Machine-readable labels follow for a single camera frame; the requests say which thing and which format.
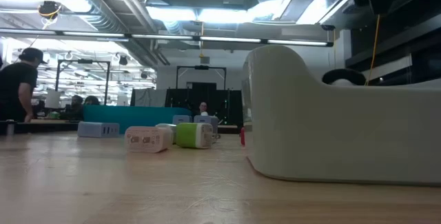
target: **red object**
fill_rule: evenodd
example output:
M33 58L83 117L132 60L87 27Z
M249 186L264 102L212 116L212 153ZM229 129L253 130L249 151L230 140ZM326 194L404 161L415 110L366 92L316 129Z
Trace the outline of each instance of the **red object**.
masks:
M245 145L245 128L240 129L240 144Z

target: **teal box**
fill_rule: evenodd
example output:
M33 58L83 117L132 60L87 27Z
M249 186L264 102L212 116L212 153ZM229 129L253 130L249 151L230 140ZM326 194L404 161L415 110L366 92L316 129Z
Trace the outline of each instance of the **teal box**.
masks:
M192 115L183 108L130 107L85 105L84 121L118 123L119 133L124 134L132 126L154 127L159 123L173 123L175 115Z

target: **green object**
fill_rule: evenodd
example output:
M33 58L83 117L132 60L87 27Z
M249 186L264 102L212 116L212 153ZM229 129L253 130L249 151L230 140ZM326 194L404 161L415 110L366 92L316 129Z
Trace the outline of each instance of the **green object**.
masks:
M213 127L208 123L179 123L176 126L176 144L188 148L210 148Z
M48 114L48 119L60 119L60 113L53 111Z

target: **black cap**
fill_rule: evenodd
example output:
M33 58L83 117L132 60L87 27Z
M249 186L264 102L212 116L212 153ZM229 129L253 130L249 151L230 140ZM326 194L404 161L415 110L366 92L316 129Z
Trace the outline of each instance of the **black cap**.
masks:
M40 60L40 63L46 63L43 61L43 52L36 48L25 48L25 50L19 55L19 58L26 61L37 58Z

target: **table surface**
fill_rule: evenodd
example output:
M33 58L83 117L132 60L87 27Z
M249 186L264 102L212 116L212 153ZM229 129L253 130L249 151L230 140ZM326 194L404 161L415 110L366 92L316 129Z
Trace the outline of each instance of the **table surface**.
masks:
M0 137L0 206L2 224L427 224L441 223L441 188L270 179L237 135L143 154L62 132Z
M31 123L68 123L68 120L55 120L55 119L32 119Z

